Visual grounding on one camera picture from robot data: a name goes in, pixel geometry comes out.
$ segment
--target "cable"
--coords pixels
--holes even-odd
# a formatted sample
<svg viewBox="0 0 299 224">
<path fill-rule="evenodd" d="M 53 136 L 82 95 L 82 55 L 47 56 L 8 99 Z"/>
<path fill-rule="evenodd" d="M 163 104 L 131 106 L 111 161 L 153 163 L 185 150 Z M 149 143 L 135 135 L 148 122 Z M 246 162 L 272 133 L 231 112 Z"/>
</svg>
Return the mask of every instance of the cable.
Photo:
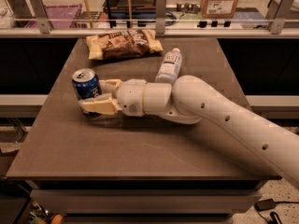
<svg viewBox="0 0 299 224">
<path fill-rule="evenodd" d="M 289 202 L 289 201 L 279 201 L 275 202 L 276 204 L 299 204 L 299 202 Z"/>
<path fill-rule="evenodd" d="M 271 212 L 270 216 L 273 221 L 268 221 L 264 216 L 261 215 L 261 211 L 267 211 L 270 209 L 274 209 L 277 207 L 278 204 L 299 204 L 299 202 L 291 202 L 291 201 L 277 201 L 275 202 L 273 199 L 266 199 L 258 201 L 256 204 L 254 204 L 254 208 L 257 211 L 258 215 L 264 219 L 267 223 L 281 223 L 279 216 L 276 212 Z"/>
<path fill-rule="evenodd" d="M 180 18 L 181 18 L 182 16 L 184 16 L 185 14 L 186 14 L 185 12 L 182 12 L 182 13 L 179 15 L 179 17 L 177 18 L 177 16 L 176 16 L 172 11 L 167 10 L 167 11 L 166 11 L 166 17 L 167 17 L 168 19 L 170 19 L 171 21 L 166 21 L 166 22 L 165 22 L 165 26 L 171 26 L 171 25 L 175 24 L 175 23 L 178 22 L 178 20 L 180 20 Z"/>
<path fill-rule="evenodd" d="M 268 223 L 268 220 L 267 220 L 265 217 L 263 217 L 263 216 L 260 214 L 259 211 L 257 211 L 257 213 L 258 213 L 258 215 L 259 215 L 262 219 L 264 219 L 264 220 L 266 221 L 266 223 Z"/>
</svg>

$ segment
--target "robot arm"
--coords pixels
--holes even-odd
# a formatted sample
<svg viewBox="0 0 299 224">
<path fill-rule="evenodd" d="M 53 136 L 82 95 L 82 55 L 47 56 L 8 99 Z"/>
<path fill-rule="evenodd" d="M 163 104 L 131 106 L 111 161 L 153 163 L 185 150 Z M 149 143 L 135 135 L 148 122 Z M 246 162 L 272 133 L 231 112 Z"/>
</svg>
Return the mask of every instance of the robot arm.
<svg viewBox="0 0 299 224">
<path fill-rule="evenodd" d="M 114 101 L 114 113 L 156 115 L 184 124 L 201 118 L 213 121 L 299 189 L 299 136 L 231 102 L 200 78 L 183 76 L 173 87 L 132 79 L 115 88 L 103 88 L 102 84 L 101 88 Z M 96 104 L 96 99 L 83 101 L 82 108 Z"/>
</svg>

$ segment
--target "white bottle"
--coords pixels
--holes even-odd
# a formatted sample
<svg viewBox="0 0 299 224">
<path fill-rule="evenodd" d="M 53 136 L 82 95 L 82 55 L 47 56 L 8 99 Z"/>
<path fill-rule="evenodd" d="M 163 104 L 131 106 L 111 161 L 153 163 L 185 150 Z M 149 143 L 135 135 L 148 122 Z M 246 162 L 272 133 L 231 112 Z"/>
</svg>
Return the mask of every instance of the white bottle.
<svg viewBox="0 0 299 224">
<path fill-rule="evenodd" d="M 182 56 L 179 49 L 175 48 L 172 51 L 167 52 L 164 56 L 155 82 L 169 83 L 173 85 L 178 78 L 181 62 Z"/>
</svg>

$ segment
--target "soda can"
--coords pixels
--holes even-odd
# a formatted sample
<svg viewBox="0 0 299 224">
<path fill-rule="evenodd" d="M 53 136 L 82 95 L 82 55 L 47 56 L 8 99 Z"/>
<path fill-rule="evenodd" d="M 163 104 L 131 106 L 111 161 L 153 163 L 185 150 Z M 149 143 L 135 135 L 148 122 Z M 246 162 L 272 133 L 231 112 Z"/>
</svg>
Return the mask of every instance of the soda can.
<svg viewBox="0 0 299 224">
<path fill-rule="evenodd" d="M 99 77 L 92 69 L 79 69 L 72 76 L 73 87 L 78 100 L 95 98 L 102 94 L 99 84 Z M 97 116 L 97 113 L 86 112 L 83 113 L 88 116 Z"/>
</svg>

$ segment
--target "chip bag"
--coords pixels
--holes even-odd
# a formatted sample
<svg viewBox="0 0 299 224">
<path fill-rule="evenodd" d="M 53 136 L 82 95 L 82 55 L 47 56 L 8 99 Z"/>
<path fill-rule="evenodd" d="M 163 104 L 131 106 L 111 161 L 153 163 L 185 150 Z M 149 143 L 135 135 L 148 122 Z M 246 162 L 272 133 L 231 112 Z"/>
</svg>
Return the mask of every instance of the chip bag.
<svg viewBox="0 0 299 224">
<path fill-rule="evenodd" d="M 164 51 L 154 30 L 126 30 L 86 37 L 90 60 L 137 58 Z"/>
</svg>

